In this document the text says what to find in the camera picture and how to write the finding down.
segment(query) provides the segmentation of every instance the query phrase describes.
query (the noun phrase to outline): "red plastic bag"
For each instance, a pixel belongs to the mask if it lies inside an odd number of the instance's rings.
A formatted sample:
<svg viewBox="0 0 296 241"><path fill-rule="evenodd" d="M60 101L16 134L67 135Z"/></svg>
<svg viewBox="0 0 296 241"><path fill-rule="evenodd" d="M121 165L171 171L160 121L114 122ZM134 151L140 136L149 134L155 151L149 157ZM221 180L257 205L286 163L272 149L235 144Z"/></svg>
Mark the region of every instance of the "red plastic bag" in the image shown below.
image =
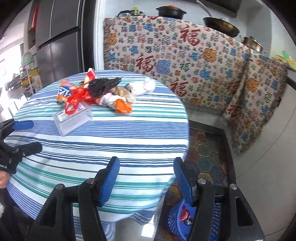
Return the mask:
<svg viewBox="0 0 296 241"><path fill-rule="evenodd" d="M74 114L78 104L82 101L85 101L89 105L96 103L96 100L90 95L87 88L77 88L72 90L71 96L68 97L65 105L66 114Z"/></svg>

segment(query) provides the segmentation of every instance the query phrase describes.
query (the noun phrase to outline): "striped tablecloth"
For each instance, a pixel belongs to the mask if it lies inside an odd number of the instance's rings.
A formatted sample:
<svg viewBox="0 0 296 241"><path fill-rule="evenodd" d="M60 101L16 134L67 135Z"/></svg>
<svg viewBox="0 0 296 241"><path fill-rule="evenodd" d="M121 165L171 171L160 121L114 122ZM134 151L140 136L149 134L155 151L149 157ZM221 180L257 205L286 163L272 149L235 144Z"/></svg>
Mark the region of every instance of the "striped tablecloth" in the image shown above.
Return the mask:
<svg viewBox="0 0 296 241"><path fill-rule="evenodd" d="M119 86L146 77L113 70L96 74L97 78L121 77ZM67 79L78 85L85 75ZM59 135L52 117L62 109L56 103L60 81L25 103L15 120L32 120L34 127L14 131L5 142L16 146L38 141L43 150L23 158L7 185L22 210L35 219L55 185L81 184L117 156L119 175L109 201L99 208L101 220L114 222L132 216L139 223L149 221L173 180L174 158L185 158L189 128L181 101L166 86L155 82L153 93L136 97L132 113L117 114L108 107L92 105L93 120L65 137ZM73 206L78 228L78 205Z"/></svg>

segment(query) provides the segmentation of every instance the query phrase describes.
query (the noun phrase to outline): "blue basket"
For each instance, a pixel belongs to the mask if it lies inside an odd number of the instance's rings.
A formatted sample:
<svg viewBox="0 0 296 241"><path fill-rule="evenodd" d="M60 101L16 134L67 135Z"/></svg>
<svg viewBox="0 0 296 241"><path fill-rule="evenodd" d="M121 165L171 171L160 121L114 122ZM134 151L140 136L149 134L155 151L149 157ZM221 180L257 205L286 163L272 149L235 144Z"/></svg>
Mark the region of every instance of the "blue basket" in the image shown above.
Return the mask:
<svg viewBox="0 0 296 241"><path fill-rule="evenodd" d="M194 218L196 208L189 206L185 202L185 200L181 200L175 206L172 207L169 216L168 216L168 226L170 231L176 236L180 237L183 241L186 241L187 235L190 232L191 226L187 226L184 222L180 222L180 215L183 205L187 208L187 210L191 214L191 218ZM213 224L212 224L212 232L209 238L209 241L217 241L218 240L218 230L221 221L221 204L215 203L214 205L214 214L213 214Z"/></svg>

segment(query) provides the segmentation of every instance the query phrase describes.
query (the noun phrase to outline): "stainless steel pot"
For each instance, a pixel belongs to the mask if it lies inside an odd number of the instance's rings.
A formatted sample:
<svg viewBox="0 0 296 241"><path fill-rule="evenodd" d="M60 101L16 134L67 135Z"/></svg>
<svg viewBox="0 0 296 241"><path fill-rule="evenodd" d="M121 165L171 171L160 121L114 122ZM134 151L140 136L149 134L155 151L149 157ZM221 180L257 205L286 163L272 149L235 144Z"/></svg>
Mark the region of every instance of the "stainless steel pot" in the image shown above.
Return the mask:
<svg viewBox="0 0 296 241"><path fill-rule="evenodd" d="M255 38L253 38L252 36L244 37L244 38L242 36L239 36L239 37L242 40L242 43L244 45L246 45L247 47L249 47L250 49L253 49L258 53L266 53L267 52L266 50L263 49L261 44L259 44L257 42L257 40Z"/></svg>

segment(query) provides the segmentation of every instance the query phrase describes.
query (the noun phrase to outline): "bottle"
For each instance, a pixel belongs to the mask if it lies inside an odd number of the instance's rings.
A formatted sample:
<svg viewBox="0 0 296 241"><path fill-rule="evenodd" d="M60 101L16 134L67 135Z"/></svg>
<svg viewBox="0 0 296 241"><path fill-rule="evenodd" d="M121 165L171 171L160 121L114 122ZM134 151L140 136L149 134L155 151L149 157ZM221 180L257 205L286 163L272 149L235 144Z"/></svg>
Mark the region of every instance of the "bottle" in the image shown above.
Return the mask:
<svg viewBox="0 0 296 241"><path fill-rule="evenodd" d="M131 11L131 13L132 13L133 15L139 15L139 9L138 9L138 7L137 7L137 6L134 6L134 7L133 7L133 10Z"/></svg>

